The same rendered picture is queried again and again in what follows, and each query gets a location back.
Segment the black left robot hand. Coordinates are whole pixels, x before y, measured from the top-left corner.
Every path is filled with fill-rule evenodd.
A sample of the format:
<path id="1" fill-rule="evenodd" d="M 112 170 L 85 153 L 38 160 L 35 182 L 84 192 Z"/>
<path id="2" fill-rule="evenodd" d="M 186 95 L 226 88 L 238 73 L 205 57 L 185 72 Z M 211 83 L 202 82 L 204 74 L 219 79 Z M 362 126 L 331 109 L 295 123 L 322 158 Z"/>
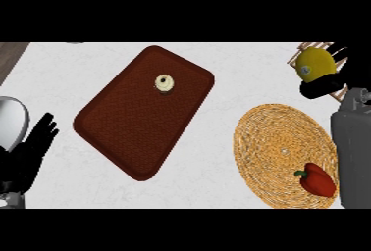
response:
<path id="1" fill-rule="evenodd" d="M 25 194 L 35 182 L 44 154 L 59 133 L 53 115 L 40 118 L 28 139 L 12 151 L 0 146 L 0 194 Z"/>

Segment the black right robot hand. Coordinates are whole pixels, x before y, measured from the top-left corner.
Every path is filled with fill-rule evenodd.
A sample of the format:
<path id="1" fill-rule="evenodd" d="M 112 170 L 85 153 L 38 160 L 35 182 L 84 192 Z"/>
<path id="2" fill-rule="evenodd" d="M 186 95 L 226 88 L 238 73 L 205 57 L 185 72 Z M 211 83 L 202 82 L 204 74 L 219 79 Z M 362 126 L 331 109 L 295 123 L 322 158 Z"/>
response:
<path id="1" fill-rule="evenodd" d="M 316 99 L 332 92 L 347 89 L 365 88 L 371 92 L 371 49 L 354 41 L 337 41 L 326 49 L 334 60 L 346 59 L 341 69 L 334 74 L 326 74 L 312 82 L 301 82 L 300 93 L 309 99 Z"/>

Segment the yellow lemon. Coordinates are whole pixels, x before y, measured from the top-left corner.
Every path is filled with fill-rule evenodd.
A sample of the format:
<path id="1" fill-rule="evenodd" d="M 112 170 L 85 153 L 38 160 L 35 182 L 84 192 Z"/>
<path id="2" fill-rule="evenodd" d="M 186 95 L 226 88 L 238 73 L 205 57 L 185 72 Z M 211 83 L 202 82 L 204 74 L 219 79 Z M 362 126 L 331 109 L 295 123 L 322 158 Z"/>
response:
<path id="1" fill-rule="evenodd" d="M 309 83 L 319 77 L 335 73 L 335 63 L 331 53 L 315 47 L 307 47 L 295 59 L 295 72 Z"/>

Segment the round woven straw placemat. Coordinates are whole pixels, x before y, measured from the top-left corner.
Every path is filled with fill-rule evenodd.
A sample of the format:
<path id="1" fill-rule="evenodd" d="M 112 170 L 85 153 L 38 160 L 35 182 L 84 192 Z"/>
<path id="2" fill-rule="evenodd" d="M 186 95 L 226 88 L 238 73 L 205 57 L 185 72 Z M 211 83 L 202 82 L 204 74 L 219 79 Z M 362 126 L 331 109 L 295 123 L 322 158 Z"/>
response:
<path id="1" fill-rule="evenodd" d="M 241 117 L 233 133 L 233 155 L 248 188 L 272 208 L 323 209 L 332 197 L 310 194 L 294 175 L 309 163 L 337 178 L 331 137 L 318 122 L 284 104 L 263 104 Z"/>

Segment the silver round bowl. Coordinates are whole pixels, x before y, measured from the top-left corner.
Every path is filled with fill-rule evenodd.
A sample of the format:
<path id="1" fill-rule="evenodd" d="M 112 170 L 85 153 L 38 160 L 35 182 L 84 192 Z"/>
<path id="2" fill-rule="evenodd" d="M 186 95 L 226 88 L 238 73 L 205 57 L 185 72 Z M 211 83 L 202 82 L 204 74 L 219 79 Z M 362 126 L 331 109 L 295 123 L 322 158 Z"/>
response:
<path id="1" fill-rule="evenodd" d="M 0 146 L 12 151 L 20 143 L 29 127 L 29 111 L 22 102 L 0 96 Z"/>

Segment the brown rectangular tray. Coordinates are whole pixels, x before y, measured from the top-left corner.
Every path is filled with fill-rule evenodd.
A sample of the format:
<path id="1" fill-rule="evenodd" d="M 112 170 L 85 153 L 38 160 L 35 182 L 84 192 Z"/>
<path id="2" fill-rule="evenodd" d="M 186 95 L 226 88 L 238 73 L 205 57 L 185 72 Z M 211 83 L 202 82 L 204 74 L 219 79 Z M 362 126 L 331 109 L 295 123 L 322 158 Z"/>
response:
<path id="1" fill-rule="evenodd" d="M 162 95 L 158 75 L 176 86 Z M 213 73 L 159 46 L 149 46 L 74 119 L 74 130 L 128 176 L 158 172 L 214 84 Z"/>

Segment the brown wooden board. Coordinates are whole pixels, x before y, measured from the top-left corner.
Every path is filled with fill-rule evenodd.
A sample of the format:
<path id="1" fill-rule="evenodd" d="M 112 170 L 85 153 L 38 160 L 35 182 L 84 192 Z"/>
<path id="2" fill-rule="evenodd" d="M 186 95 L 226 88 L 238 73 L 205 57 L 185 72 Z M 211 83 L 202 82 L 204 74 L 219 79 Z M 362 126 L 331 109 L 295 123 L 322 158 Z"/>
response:
<path id="1" fill-rule="evenodd" d="M 0 85 L 29 46 L 28 42 L 0 42 Z"/>

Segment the red bell pepper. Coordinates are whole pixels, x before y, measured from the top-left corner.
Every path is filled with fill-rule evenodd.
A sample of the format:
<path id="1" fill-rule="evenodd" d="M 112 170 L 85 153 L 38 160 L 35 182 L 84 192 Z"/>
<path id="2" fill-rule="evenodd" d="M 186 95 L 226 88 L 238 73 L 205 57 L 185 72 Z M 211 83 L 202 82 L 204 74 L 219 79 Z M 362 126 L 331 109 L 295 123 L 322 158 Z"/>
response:
<path id="1" fill-rule="evenodd" d="M 300 185 L 309 193 L 322 197 L 334 196 L 332 178 L 315 163 L 307 163 L 304 170 L 295 171 L 294 175 L 300 177 Z"/>

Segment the cupcake with white frosting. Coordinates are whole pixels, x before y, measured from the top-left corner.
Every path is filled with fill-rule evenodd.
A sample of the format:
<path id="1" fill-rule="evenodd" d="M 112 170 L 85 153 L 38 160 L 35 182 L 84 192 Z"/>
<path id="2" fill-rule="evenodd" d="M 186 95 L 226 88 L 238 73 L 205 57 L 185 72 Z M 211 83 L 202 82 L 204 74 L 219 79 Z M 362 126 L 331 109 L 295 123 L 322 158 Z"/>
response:
<path id="1" fill-rule="evenodd" d="M 162 95 L 171 93 L 176 83 L 170 75 L 158 75 L 155 78 L 155 88 Z"/>

